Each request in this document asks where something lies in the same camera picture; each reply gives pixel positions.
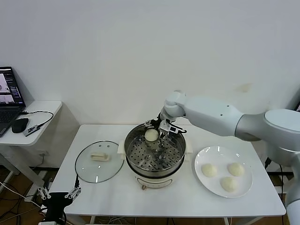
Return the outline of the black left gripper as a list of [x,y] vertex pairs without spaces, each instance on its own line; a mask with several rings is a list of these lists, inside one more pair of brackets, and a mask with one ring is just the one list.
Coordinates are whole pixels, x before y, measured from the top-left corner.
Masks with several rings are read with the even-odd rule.
[[64,209],[70,205],[70,199],[75,200],[81,193],[79,177],[76,176],[74,188],[68,192],[51,192],[47,188],[39,187],[38,192],[42,204],[46,207],[44,221],[66,221],[67,216]]

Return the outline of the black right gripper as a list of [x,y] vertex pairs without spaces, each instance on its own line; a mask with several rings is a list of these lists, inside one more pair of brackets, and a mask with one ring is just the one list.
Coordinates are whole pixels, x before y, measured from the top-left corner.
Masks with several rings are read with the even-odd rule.
[[157,119],[153,120],[153,124],[152,124],[152,120],[148,120],[144,122],[144,126],[146,128],[158,128],[159,138],[166,139],[169,134],[169,124],[164,120],[165,120],[165,115],[160,112],[159,115],[157,116]]

